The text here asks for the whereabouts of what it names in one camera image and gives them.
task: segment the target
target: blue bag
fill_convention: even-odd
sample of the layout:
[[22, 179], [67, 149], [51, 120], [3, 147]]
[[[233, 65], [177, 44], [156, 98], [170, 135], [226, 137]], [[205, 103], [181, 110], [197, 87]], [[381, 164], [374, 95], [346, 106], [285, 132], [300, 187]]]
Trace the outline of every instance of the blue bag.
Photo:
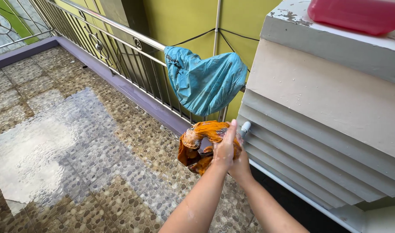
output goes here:
[[177, 98], [198, 116], [221, 110], [245, 85], [247, 67], [236, 53], [201, 60], [188, 49], [167, 46], [164, 55]]

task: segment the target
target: wet floor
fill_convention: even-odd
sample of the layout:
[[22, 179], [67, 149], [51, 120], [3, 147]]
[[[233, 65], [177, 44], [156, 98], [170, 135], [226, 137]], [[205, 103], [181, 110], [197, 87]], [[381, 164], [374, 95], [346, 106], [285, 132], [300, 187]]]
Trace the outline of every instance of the wet floor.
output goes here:
[[[62, 47], [0, 69], [0, 232], [157, 232], [199, 176], [178, 136]], [[210, 232], [257, 232], [226, 178]]]

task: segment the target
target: green wall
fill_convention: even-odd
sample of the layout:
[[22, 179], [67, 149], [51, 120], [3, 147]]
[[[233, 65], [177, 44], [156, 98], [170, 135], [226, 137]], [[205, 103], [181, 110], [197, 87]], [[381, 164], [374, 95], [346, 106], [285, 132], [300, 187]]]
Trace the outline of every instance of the green wall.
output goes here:
[[[223, 0], [219, 27], [235, 33], [259, 38], [265, 16], [281, 0]], [[144, 0], [151, 36], [165, 45], [187, 40], [215, 27], [216, 0], [179, 1]], [[257, 41], [222, 32], [242, 61], [251, 69], [257, 48]], [[201, 58], [213, 54], [214, 32], [182, 44]], [[231, 52], [225, 40], [219, 35], [217, 54]], [[229, 105], [226, 120], [236, 118], [243, 93], [240, 92]]]

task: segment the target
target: red container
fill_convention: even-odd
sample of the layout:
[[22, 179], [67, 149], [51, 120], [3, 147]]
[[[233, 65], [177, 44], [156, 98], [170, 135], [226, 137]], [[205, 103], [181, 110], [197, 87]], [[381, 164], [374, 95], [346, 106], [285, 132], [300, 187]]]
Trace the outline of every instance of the red container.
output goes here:
[[312, 0], [308, 15], [375, 36], [395, 30], [395, 0]]

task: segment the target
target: hand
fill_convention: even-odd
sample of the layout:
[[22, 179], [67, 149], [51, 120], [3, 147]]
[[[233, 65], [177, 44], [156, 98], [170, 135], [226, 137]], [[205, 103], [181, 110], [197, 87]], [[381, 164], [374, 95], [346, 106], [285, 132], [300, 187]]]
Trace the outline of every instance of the hand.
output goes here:
[[221, 143], [214, 144], [212, 165], [224, 169], [225, 172], [233, 164], [233, 140], [236, 135], [236, 126], [236, 120], [233, 119]]
[[249, 157], [245, 149], [242, 147], [241, 155], [235, 159], [233, 165], [229, 169], [229, 174], [233, 177], [236, 182], [244, 188], [245, 184], [250, 183], [254, 178], [249, 168]]

